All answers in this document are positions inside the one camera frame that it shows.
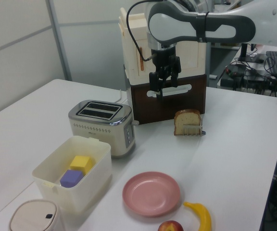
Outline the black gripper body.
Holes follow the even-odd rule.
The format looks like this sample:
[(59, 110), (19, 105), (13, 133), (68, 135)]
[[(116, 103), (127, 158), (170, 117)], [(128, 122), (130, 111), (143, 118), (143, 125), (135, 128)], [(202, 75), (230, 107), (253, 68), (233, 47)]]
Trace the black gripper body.
[(164, 50), (151, 50), (152, 63), (155, 65), (156, 72), (165, 70), (168, 67), (175, 67), (177, 64), (176, 48), (171, 47)]

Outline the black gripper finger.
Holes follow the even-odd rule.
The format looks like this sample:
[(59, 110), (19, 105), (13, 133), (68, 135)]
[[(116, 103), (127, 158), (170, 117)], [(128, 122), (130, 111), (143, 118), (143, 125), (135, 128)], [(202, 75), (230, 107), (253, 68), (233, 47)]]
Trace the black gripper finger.
[(171, 63), (171, 86), (177, 87), (178, 86), (178, 75), (181, 72), (181, 64), (180, 64), (180, 58), (176, 56)]
[(167, 87), (168, 77), (169, 72), (165, 68), (149, 73), (150, 90), (156, 92), (156, 98), (159, 101), (163, 100), (163, 89)]

